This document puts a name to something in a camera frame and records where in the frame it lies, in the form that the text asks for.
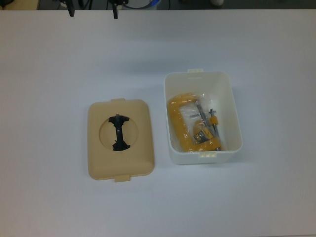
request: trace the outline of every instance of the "clear plastic wrap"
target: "clear plastic wrap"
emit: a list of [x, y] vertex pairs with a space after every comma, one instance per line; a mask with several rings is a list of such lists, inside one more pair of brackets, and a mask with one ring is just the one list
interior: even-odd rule
[[168, 102], [168, 115], [185, 152], [220, 151], [215, 111], [205, 94], [181, 94]]

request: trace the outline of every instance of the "circular hole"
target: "circular hole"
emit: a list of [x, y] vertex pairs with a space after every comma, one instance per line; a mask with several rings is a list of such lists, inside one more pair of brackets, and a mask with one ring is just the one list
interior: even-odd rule
[[[124, 142], [132, 147], [138, 137], [138, 128], [136, 123], [132, 119], [124, 122], [122, 126], [122, 132]], [[109, 122], [109, 119], [104, 121], [104, 123], [101, 125], [99, 130], [99, 138], [105, 148], [111, 151], [113, 150], [113, 144], [116, 142], [117, 134], [113, 123]]]

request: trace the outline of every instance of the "white surface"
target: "white surface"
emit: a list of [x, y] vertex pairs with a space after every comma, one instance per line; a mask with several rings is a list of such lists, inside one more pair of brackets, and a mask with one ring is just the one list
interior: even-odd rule
[[[176, 164], [223, 163], [231, 158], [242, 147], [240, 127], [229, 76], [223, 72], [190, 72], [171, 73], [164, 80], [165, 113], [167, 120], [167, 134], [169, 154]], [[183, 152], [177, 138], [172, 121], [167, 115], [167, 104], [175, 96], [192, 93], [200, 95], [199, 102], [206, 116], [213, 109], [219, 120], [218, 131], [221, 140], [220, 152]], [[183, 120], [189, 129], [190, 136], [194, 122], [199, 118], [190, 119], [189, 116], [199, 114], [194, 103], [187, 103], [180, 108]]]
[[[315, 20], [315, 10], [1, 12], [0, 235], [316, 234]], [[170, 160], [163, 80], [191, 68], [230, 76], [235, 162]], [[148, 103], [156, 155], [149, 176], [123, 183], [87, 168], [88, 108], [115, 97]]]

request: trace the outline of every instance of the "beige lid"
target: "beige lid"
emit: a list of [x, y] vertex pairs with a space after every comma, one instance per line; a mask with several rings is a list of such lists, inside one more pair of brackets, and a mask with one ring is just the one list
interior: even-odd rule
[[[123, 140], [130, 147], [113, 151], [117, 133], [110, 117], [128, 117], [122, 125]], [[152, 127], [147, 104], [142, 100], [115, 99], [90, 106], [88, 113], [88, 166], [93, 179], [129, 181], [154, 169]]]

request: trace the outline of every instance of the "yellow c-clamp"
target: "yellow c-clamp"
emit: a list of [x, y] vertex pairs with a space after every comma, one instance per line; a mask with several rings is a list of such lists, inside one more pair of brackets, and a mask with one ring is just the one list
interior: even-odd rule
[[[203, 125], [207, 129], [207, 132], [203, 132], [201, 130], [201, 133], [194, 134], [194, 138], [196, 141], [198, 141], [196, 143], [194, 143], [190, 137], [188, 127], [180, 110], [182, 106], [189, 103], [194, 103], [197, 106]], [[218, 133], [211, 126], [211, 124], [217, 124], [217, 118], [216, 116], [212, 116], [210, 120], [206, 118], [205, 113], [202, 111], [202, 107], [199, 104], [198, 96], [191, 93], [175, 96], [168, 102], [167, 109], [174, 131], [180, 141], [182, 149], [185, 152], [206, 152], [221, 150], [221, 143]]]

